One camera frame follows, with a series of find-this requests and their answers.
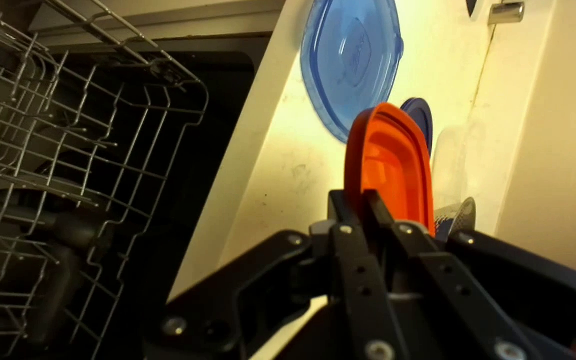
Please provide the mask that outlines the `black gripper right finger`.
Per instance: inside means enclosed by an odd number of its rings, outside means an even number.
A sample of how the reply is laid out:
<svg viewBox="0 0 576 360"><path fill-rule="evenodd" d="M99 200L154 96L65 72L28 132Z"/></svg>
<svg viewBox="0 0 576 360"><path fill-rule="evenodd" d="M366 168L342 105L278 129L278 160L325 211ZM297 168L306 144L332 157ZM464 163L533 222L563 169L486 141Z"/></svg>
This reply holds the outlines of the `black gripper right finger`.
<svg viewBox="0 0 576 360"><path fill-rule="evenodd" d="M464 261L419 226L397 222L375 189L362 200L405 360L542 360Z"/></svg>

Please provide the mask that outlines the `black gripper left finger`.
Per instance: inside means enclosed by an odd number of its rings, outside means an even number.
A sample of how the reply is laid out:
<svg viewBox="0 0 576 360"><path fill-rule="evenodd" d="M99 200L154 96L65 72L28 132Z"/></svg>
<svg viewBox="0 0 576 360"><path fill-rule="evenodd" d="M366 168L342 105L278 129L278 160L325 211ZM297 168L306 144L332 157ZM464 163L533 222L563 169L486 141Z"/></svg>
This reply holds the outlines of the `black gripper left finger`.
<svg viewBox="0 0 576 360"><path fill-rule="evenodd" d="M342 189L329 192L327 213L342 319L355 360L405 360L399 324L360 218Z"/></svg>

